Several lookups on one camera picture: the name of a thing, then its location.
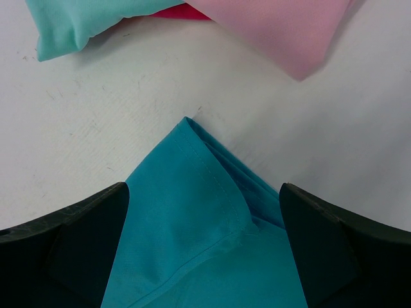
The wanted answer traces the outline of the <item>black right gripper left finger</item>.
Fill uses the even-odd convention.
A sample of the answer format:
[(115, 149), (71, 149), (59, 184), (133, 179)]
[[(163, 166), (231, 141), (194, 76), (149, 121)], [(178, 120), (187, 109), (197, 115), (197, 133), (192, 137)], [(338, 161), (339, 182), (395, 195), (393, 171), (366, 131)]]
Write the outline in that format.
[(1, 307), (100, 307), (129, 204), (118, 182), (1, 231)]

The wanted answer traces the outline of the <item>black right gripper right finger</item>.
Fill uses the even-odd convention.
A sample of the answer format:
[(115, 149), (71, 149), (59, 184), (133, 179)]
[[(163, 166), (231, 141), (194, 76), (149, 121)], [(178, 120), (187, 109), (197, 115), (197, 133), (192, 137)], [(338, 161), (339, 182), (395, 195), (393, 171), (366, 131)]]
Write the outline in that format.
[(279, 202), (308, 307), (410, 307), (410, 232), (293, 184)]

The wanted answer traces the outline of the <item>teal blue t-shirt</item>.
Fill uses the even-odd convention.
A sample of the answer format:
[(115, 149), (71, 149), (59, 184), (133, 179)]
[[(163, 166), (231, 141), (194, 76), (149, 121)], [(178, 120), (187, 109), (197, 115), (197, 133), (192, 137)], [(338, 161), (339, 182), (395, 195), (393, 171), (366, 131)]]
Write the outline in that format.
[(127, 185), (104, 307), (306, 307), (278, 193), (194, 120)]

